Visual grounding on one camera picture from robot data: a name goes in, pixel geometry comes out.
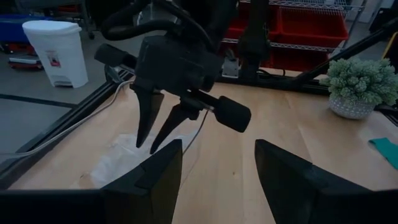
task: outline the concrete floor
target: concrete floor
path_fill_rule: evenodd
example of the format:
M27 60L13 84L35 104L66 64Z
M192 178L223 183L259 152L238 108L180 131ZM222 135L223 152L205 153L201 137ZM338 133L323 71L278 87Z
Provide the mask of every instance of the concrete floor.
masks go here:
M367 24L358 24L348 45L368 35ZM89 40L82 32L82 46L89 82L77 89L53 87L45 72L18 71L9 68L8 55L0 54L0 94L38 98L77 104L93 93L105 82L103 64L94 59L96 49L105 41L99 32L95 40ZM138 55L143 36L110 44ZM376 44L359 54L362 59L377 60L386 47L386 42ZM30 139L61 118L69 109L56 106L35 105L20 101L0 101L0 152L15 152Z

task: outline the wooden table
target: wooden table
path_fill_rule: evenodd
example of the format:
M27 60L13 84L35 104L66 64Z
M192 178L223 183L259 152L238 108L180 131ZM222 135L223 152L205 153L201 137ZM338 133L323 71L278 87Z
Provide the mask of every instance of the wooden table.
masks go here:
M398 171L368 144L384 137L398 143L398 128L382 114L347 120L328 109L326 97L248 86L217 83L211 94L248 106L252 120L241 134L209 114L198 138L200 158L182 185L174 223L275 223L257 176L256 139L371 190L398 189ZM166 96L155 130L177 101ZM67 189L84 182L119 134L136 132L138 119L135 94L127 88L113 106L69 134L11 189Z

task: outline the potted plant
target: potted plant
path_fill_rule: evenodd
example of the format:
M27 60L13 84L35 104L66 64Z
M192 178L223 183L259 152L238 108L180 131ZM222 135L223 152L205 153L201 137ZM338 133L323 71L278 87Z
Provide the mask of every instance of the potted plant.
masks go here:
M388 59L330 62L328 77L320 83L329 86L331 110L345 118L365 118L376 105L394 105L398 99L398 75Z

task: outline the teal cloth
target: teal cloth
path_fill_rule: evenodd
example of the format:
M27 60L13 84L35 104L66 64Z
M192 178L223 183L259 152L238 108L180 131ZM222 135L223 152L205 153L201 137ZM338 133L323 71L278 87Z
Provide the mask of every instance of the teal cloth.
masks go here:
M374 144L395 169L398 169L398 145L391 143L388 138L372 139L369 142Z

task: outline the white trash can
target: white trash can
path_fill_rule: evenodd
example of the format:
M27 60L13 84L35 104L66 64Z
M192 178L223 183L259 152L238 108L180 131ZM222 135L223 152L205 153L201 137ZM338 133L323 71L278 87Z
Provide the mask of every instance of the white trash can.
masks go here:
M78 24L29 21L22 27L53 86L78 88L88 82Z

